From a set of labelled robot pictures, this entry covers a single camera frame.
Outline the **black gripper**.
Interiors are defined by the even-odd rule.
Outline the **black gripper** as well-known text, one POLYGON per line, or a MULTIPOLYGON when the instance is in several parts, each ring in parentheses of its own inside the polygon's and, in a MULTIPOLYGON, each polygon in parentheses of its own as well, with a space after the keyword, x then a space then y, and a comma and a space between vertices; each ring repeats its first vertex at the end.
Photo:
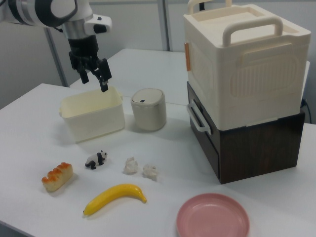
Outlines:
POLYGON ((68 39, 70 49, 69 58, 71 66, 76 70, 83 84, 89 82, 86 70, 93 70, 92 74, 98 79, 102 92, 108 90, 108 80, 111 71, 107 59, 97 56, 98 43, 95 35, 82 39, 68 39))

